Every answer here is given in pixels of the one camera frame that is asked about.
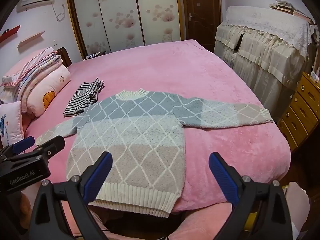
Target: pink bedspread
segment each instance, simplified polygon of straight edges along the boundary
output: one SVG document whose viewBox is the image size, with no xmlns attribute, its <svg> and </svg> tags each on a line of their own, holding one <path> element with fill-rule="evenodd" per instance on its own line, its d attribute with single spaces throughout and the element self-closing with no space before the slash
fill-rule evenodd
<svg viewBox="0 0 320 240">
<path fill-rule="evenodd" d="M 55 97 L 45 113 L 33 121 L 26 136 L 37 138 L 66 120 L 62 113 L 82 82 L 97 77 L 105 82 L 99 100 L 122 90 L 164 91 L 186 98 L 200 97 L 230 103 L 261 106 L 254 93 L 221 59 L 194 40 L 161 43 L 114 52 L 68 67 L 71 82 Z M 65 181 L 69 151 L 75 136 L 66 138 L 64 150 L 49 161 L 52 182 Z M 198 209 L 225 198 L 214 179 L 208 159 L 219 152 L 240 175 L 269 182 L 286 174 L 290 165 L 289 145 L 274 123 L 230 129 L 185 128 L 186 181 L 173 211 Z"/>
</svg>

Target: red shelf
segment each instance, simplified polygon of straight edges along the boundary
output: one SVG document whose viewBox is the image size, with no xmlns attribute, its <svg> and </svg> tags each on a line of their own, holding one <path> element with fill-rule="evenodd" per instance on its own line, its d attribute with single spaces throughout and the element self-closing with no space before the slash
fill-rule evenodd
<svg viewBox="0 0 320 240">
<path fill-rule="evenodd" d="M 0 36 L 0 43 L 4 40 L 6 40 L 7 38 L 9 38 L 10 36 L 14 35 L 15 33 L 17 33 L 18 29 L 20 28 L 20 25 L 18 25 L 17 27 L 14 27 L 13 29 L 9 30 L 7 33 L 4 33 Z"/>
</svg>

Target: ribbed hem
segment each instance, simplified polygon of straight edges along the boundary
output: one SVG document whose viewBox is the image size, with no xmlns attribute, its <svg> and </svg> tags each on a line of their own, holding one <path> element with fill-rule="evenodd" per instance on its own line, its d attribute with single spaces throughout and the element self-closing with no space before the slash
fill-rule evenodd
<svg viewBox="0 0 320 240">
<path fill-rule="evenodd" d="M 122 101 L 136 100 L 138 98 L 145 97 L 148 93 L 149 91 L 145 91 L 142 88 L 140 88 L 138 91 L 123 90 L 119 94 L 116 94 L 116 98 Z"/>
<path fill-rule="evenodd" d="M 260 114 L 264 117 L 264 119 L 266 119 L 266 122 L 273 122 L 273 119 L 268 109 L 260 108 Z"/>
<path fill-rule="evenodd" d="M 167 218 L 180 194 L 117 183 L 104 183 L 90 205 Z"/>
</svg>

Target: sliding wardrobe door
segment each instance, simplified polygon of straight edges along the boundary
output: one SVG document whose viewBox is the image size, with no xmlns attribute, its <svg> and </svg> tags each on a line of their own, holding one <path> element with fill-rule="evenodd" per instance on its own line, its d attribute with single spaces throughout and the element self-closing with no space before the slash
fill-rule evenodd
<svg viewBox="0 0 320 240">
<path fill-rule="evenodd" d="M 98 0 L 74 0 L 77 18 L 88 54 L 110 53 Z"/>
<path fill-rule="evenodd" d="M 99 0 L 111 51 L 144 46 L 136 0 Z"/>
<path fill-rule="evenodd" d="M 177 0 L 138 0 L 145 44 L 180 41 Z"/>
</svg>

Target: screw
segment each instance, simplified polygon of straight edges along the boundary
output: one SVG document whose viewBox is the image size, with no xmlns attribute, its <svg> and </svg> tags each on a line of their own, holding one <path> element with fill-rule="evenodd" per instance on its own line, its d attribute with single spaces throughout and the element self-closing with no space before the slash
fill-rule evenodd
<svg viewBox="0 0 320 240">
<path fill-rule="evenodd" d="M 74 176 L 72 176 L 71 181 L 77 182 L 79 179 L 80 179 L 79 175 L 74 175 Z"/>
<path fill-rule="evenodd" d="M 276 187 L 280 186 L 280 182 L 277 180 L 274 180 L 272 184 L 275 185 Z"/>
<path fill-rule="evenodd" d="M 251 181 L 251 178 L 250 178 L 249 176 L 243 176 L 243 177 L 242 177 L 242 180 L 243 180 L 244 182 L 250 182 L 250 181 Z"/>
<path fill-rule="evenodd" d="M 47 186 L 49 184 L 49 180 L 45 179 L 44 181 L 42 181 L 42 185 L 43 186 Z"/>
</svg>

